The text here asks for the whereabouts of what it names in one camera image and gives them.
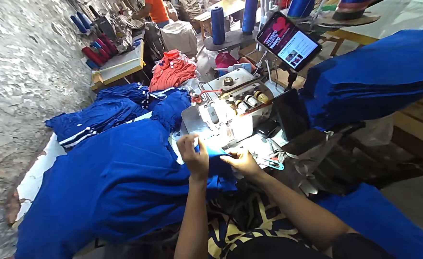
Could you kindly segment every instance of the orange garment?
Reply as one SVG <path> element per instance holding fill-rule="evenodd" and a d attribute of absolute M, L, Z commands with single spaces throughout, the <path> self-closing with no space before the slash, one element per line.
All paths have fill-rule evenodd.
<path fill-rule="evenodd" d="M 161 23 L 168 21 L 166 5 L 162 0 L 145 0 L 144 2 L 152 5 L 149 16 L 151 16 L 153 22 Z"/>
<path fill-rule="evenodd" d="M 161 62 L 154 67 L 149 91 L 178 87 L 187 79 L 195 78 L 196 68 L 197 65 L 181 51 L 174 49 L 164 52 Z"/>

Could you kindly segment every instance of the stone wall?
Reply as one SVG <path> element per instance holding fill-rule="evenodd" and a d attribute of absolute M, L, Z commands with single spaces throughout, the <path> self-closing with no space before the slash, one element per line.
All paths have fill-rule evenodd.
<path fill-rule="evenodd" d="M 5 204 L 49 139 L 44 121 L 88 105 L 89 38 L 77 34 L 66 0 L 0 0 L 0 259 L 15 251 Z"/>

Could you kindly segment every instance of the red plastic bag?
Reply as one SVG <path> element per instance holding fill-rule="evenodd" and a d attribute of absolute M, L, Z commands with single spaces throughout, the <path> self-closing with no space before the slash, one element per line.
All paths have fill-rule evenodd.
<path fill-rule="evenodd" d="M 238 64 L 237 60 L 229 52 L 221 52 L 216 56 L 214 62 L 216 63 L 216 68 L 228 68 L 232 65 Z"/>

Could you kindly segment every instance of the tablet screen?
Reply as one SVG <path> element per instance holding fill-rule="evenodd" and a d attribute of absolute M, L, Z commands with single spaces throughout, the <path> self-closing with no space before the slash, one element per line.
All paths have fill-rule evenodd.
<path fill-rule="evenodd" d="M 303 62 L 305 59 L 313 58 L 310 55 L 319 47 L 317 42 L 300 31 L 298 27 L 280 12 L 276 12 L 268 20 L 257 39 L 268 50 L 297 71 L 301 69 L 298 69 L 301 63 L 306 63 Z"/>

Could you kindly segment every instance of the person's left hand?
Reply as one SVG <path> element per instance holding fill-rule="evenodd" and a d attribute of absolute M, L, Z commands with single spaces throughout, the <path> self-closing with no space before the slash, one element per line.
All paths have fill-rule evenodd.
<path fill-rule="evenodd" d="M 209 158 L 205 144 L 198 139 L 200 151 L 194 150 L 194 139 L 198 135 L 184 135 L 177 142 L 181 157 L 191 171 L 189 183 L 205 183 L 208 179 Z"/>

